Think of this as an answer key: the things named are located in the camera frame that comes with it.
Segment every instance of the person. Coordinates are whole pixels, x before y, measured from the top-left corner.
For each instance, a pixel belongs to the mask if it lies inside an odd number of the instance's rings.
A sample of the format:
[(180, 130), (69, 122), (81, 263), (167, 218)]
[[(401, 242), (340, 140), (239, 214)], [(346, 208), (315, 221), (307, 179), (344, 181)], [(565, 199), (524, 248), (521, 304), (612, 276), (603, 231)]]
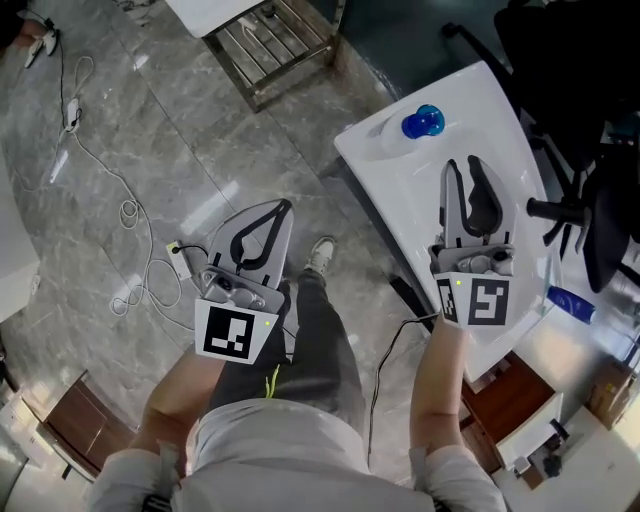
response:
[(28, 68), (42, 48), (46, 49), (47, 55), (55, 51), (58, 34), (55, 29), (48, 29), (39, 21), (21, 18), (6, 2), (0, 2), (0, 48), (11, 44), (29, 49), (24, 64)]
[(282, 334), (288, 302), (254, 365), (188, 351), (151, 393), (129, 449), (107, 459), (89, 510), (506, 511), (462, 440), (467, 335), (442, 318), (411, 399), (415, 488), (369, 471), (356, 360), (325, 290), (334, 249), (332, 239), (321, 239), (298, 278), (292, 362)]

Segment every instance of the black office chair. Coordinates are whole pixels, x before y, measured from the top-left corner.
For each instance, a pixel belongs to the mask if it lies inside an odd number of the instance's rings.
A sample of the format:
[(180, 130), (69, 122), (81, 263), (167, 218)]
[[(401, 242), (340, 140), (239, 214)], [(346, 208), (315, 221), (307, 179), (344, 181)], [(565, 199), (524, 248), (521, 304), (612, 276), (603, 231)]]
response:
[[(463, 26), (449, 23), (442, 33), (462, 36), (492, 70), (516, 115), (524, 109), (535, 120), (532, 148), (545, 151), (563, 192), (560, 203), (534, 199), (528, 205), (530, 215), (556, 222), (545, 244), (563, 231), (564, 256), (571, 226), (578, 225), (585, 228), (584, 256), (594, 291), (618, 269), (640, 282), (633, 270), (620, 267), (629, 236), (638, 229), (629, 222), (640, 190), (636, 152), (626, 143), (601, 143), (606, 121), (640, 108), (634, 55), (640, 3), (527, 3), (512, 0), (494, 20), (513, 72)], [(545, 134), (573, 170), (571, 180)]]

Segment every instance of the cardboard box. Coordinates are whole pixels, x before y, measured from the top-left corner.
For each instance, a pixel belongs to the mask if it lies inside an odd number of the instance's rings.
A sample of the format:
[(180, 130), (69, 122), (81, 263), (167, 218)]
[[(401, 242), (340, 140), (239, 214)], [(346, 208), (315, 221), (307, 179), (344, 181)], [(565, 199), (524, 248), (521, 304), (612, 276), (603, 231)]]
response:
[(607, 429), (611, 430), (620, 421), (635, 397), (636, 378), (631, 368), (613, 356), (600, 368), (591, 388), (587, 409)]

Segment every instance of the gray pants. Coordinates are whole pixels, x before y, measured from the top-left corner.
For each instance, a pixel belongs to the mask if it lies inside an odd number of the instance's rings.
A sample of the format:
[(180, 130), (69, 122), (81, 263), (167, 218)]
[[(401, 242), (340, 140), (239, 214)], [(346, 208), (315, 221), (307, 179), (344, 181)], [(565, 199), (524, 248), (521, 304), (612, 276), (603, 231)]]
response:
[(286, 358), (282, 324), (289, 312), (288, 286), (280, 318), (253, 365), (227, 362), (211, 395), (209, 410), (230, 403), (264, 398), (280, 365), (274, 398), (311, 405), (351, 425), (364, 427), (364, 397), (353, 350), (340, 316), (325, 290), (324, 278), (304, 270), (298, 278), (298, 334), (293, 361)]

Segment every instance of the human arm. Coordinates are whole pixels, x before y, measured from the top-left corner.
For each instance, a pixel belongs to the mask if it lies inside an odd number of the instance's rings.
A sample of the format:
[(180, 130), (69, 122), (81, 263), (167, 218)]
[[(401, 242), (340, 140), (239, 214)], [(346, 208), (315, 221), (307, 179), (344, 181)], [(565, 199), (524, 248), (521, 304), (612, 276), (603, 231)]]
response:
[(160, 453), (158, 441), (177, 447), (184, 470), (189, 431), (209, 401), (224, 361), (199, 356), (191, 346), (151, 392), (142, 423), (129, 448)]
[(418, 366), (409, 419), (411, 447), (427, 454), (464, 446), (458, 424), (468, 335), (440, 316)]
[(176, 446), (183, 476), (189, 431), (204, 412), (224, 361), (188, 348), (151, 392), (138, 433), (127, 450), (111, 455), (91, 489), (91, 512), (137, 512), (146, 497), (157, 495), (163, 472), (159, 442)]
[(468, 334), (436, 321), (411, 397), (411, 465), (416, 489), (454, 512), (504, 512), (504, 499), (464, 444), (458, 423)]

